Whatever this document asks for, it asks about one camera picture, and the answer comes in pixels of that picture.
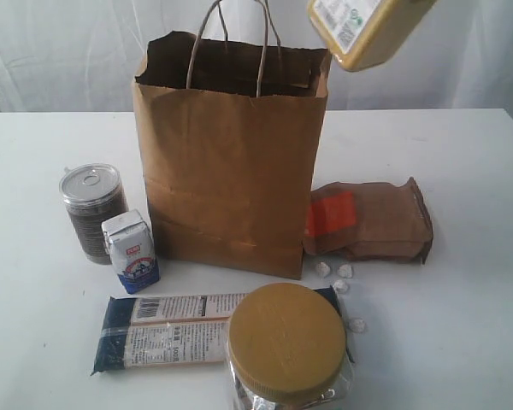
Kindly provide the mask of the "clear jar with yellow lid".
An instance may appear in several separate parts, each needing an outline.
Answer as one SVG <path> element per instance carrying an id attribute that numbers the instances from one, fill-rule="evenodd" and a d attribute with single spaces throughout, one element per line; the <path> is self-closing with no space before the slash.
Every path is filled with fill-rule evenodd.
<path id="1" fill-rule="evenodd" d="M 225 330 L 233 409 L 342 409 L 354 372 L 332 287 L 264 285 L 234 309 Z"/>

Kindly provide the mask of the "yellow rectangular box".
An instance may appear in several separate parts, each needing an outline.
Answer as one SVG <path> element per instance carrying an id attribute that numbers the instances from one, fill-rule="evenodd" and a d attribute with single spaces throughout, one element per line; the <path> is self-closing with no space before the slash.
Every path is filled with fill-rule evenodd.
<path id="1" fill-rule="evenodd" d="M 314 0 L 307 13 L 338 64 L 360 72 L 391 59 L 435 0 Z"/>

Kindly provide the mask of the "brown paper shopping bag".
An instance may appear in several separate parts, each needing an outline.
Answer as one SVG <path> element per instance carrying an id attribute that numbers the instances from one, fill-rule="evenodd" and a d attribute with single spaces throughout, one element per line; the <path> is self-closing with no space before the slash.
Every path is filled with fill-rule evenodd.
<path id="1" fill-rule="evenodd" d="M 133 108 L 156 251 L 298 279 L 332 57 L 170 32 Z"/>

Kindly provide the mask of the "white wrapped candy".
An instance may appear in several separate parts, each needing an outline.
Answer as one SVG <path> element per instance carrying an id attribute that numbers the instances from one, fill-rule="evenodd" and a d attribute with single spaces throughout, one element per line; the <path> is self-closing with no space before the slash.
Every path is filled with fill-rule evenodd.
<path id="1" fill-rule="evenodd" d="M 347 327 L 354 334 L 363 334 L 368 329 L 364 319 L 355 317 L 348 319 Z"/>
<path id="2" fill-rule="evenodd" d="M 315 264 L 315 273 L 320 278 L 326 278 L 331 274 L 331 267 L 325 261 L 319 261 Z"/>
<path id="3" fill-rule="evenodd" d="M 339 278 L 334 281 L 333 289 L 337 294 L 344 295 L 350 290 L 351 286 L 349 282 L 344 278 Z"/>
<path id="4" fill-rule="evenodd" d="M 341 264 L 337 268 L 336 273 L 341 278 L 351 279 L 354 275 L 353 266 L 350 263 Z"/>

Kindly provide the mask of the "brown pouch with orange label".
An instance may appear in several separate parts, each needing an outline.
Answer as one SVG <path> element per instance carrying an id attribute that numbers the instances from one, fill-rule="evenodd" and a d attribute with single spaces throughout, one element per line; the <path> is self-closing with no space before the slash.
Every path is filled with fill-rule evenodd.
<path id="1" fill-rule="evenodd" d="M 424 264 L 432 244 L 433 223 L 414 178 L 399 186 L 334 182 L 311 192 L 303 239 L 309 255 Z"/>

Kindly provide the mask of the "blue white milk carton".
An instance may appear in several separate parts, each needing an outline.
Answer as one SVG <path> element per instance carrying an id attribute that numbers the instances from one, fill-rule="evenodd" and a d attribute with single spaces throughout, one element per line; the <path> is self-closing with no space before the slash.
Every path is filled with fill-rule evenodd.
<path id="1" fill-rule="evenodd" d="M 105 249 L 121 284 L 130 295 L 160 280 L 150 228 L 136 209 L 101 225 Z"/>

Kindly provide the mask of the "clear can of brown grains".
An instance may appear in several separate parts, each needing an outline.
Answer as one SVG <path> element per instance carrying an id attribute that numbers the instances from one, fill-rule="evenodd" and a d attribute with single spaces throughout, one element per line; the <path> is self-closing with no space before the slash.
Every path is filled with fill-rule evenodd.
<path id="1" fill-rule="evenodd" d="M 66 171 L 59 190 L 85 256 L 108 265 L 102 223 L 128 210 L 119 171 L 104 163 L 76 167 Z"/>

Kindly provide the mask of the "dark blue noodle packet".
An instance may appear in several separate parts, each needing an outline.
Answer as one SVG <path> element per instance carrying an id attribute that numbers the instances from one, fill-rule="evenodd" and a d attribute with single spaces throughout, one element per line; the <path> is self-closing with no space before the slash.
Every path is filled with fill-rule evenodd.
<path id="1" fill-rule="evenodd" d="M 244 293 L 109 299 L 92 372 L 220 363 Z"/>

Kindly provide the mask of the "white backdrop curtain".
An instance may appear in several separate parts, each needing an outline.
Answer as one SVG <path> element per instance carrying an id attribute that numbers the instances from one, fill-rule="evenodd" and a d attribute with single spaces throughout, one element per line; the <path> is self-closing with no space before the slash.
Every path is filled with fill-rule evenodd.
<path id="1" fill-rule="evenodd" d="M 261 7 L 226 1 L 0 1 L 0 112 L 129 111 L 147 44 L 171 31 L 260 44 Z M 439 1 L 396 55 L 332 65 L 331 109 L 503 108 L 513 118 L 513 1 Z"/>

